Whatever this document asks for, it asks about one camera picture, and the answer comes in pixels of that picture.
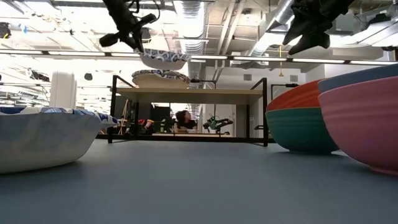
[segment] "bowl rim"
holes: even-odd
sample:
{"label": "bowl rim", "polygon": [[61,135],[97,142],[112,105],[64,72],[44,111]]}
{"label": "bowl rim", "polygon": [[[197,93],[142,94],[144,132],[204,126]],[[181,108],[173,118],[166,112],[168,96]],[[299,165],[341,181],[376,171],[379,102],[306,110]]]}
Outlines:
{"label": "bowl rim", "polygon": [[302,85],[296,86],[296,87],[292,88],[291,90],[288,90],[288,91],[286,91],[285,93],[283,93],[283,94],[277,96],[276,98],[274,98],[271,102],[269,102],[268,105],[270,105],[270,104],[271,104],[272,102],[274,102],[274,101],[277,101],[281,96],[285,95],[285,94],[288,93],[288,92],[291,92],[291,91],[293,91],[293,90],[301,89],[303,86],[307,86],[307,85],[310,85],[310,84],[314,84],[314,83],[318,84],[319,82],[321,82],[321,81],[324,80],[324,79],[325,79],[325,78],[321,78],[321,79],[318,79],[318,80],[314,80],[314,81],[311,81],[311,82],[304,83],[304,84],[302,84]]}
{"label": "bowl rim", "polygon": [[345,85],[345,86],[341,86],[341,87],[338,87],[338,88],[334,88],[334,89],[331,89],[331,90],[328,90],[328,91],[324,91],[323,93],[321,93],[321,94],[318,96],[318,98],[320,98],[320,97],[321,97],[322,95],[324,95],[324,94],[329,94],[329,93],[331,93],[331,92],[333,92],[333,91],[339,91],[339,90],[343,90],[343,89],[345,89],[345,88],[351,88],[351,87],[353,87],[353,86],[358,86],[358,85],[369,85],[369,84],[372,84],[372,83],[384,82],[384,81],[386,81],[386,80],[394,80],[394,79],[398,79],[398,76],[387,77],[387,78],[378,78],[378,79],[375,79],[375,80],[370,80],[370,81],[365,81],[365,82],[360,82],[360,83],[354,83],[354,84],[350,84],[350,85]]}
{"label": "bowl rim", "polygon": [[272,111],[266,111],[267,113],[275,112],[275,111],[284,111],[284,110],[314,110],[318,109],[320,110],[321,108],[319,106],[314,106],[314,107],[305,107],[305,108],[284,108],[284,109],[277,109],[277,110],[272,110]]}
{"label": "bowl rim", "polygon": [[335,77],[325,78],[324,80],[321,80],[320,82],[325,83],[327,81],[339,80],[339,79],[341,79],[343,77],[361,76],[362,75],[361,73],[363,73],[365,71],[374,71],[374,70],[377,71],[377,70],[382,69],[384,67],[393,67],[393,66],[398,66],[398,63],[392,64],[392,65],[378,66],[378,67],[369,68],[369,69],[360,70],[360,71],[355,71],[355,72],[349,72],[349,73],[346,73],[346,74],[337,75]]}

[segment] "metal frame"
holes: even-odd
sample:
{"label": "metal frame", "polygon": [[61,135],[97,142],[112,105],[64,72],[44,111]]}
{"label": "metal frame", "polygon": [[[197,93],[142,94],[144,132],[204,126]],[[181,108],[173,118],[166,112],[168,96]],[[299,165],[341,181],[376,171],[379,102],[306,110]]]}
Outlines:
{"label": "metal frame", "polygon": [[[125,81],[119,75],[113,76],[112,81],[112,97],[111,97],[111,112],[110,115],[114,116],[115,107],[116,107],[116,92],[117,92],[117,85],[118,80],[121,80],[123,83],[129,85],[132,88],[135,88],[132,84]],[[251,90],[256,89],[259,85],[262,84],[262,117],[263,117],[263,126],[264,126],[264,137],[263,138],[250,138],[250,105],[246,105],[246,137],[245,138],[222,138],[221,135],[219,138],[213,137],[186,137],[186,136],[150,136],[150,135],[138,135],[139,125],[137,122],[134,122],[132,126],[134,130],[134,135],[114,135],[113,134],[113,127],[108,128],[107,135],[98,135],[98,139],[108,139],[108,143],[113,143],[113,140],[146,140],[146,141],[195,141],[195,142],[246,142],[246,143],[262,143],[264,147],[268,146],[268,125],[267,125],[267,118],[265,116],[266,107],[267,107],[267,78],[262,78],[258,81]],[[138,121],[138,114],[139,114],[139,103],[135,102],[136,104],[136,111],[135,111],[135,121]]]}

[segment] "pink bowl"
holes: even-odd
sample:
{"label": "pink bowl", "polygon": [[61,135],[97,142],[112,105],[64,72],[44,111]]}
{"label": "pink bowl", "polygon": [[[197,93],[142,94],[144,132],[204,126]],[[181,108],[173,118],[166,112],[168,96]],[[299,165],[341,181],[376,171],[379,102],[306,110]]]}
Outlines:
{"label": "pink bowl", "polygon": [[398,175],[398,77],[335,88],[319,102],[342,151],[372,170]]}

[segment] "woman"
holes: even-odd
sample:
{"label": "woman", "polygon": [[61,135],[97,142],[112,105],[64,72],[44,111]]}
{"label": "woman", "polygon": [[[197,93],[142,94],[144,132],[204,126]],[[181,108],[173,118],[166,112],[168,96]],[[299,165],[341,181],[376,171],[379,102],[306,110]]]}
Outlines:
{"label": "woman", "polygon": [[197,128],[197,123],[191,120],[191,114],[188,111],[179,111],[175,114],[175,117],[177,119],[178,132],[187,132],[188,129]]}

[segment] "teal bowl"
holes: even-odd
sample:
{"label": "teal bowl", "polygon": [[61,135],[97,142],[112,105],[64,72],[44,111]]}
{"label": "teal bowl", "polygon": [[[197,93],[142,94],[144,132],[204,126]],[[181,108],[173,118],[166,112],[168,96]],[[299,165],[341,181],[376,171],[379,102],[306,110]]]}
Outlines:
{"label": "teal bowl", "polygon": [[321,108],[274,110],[266,116],[275,142],[290,151],[329,154],[338,150],[326,129]]}

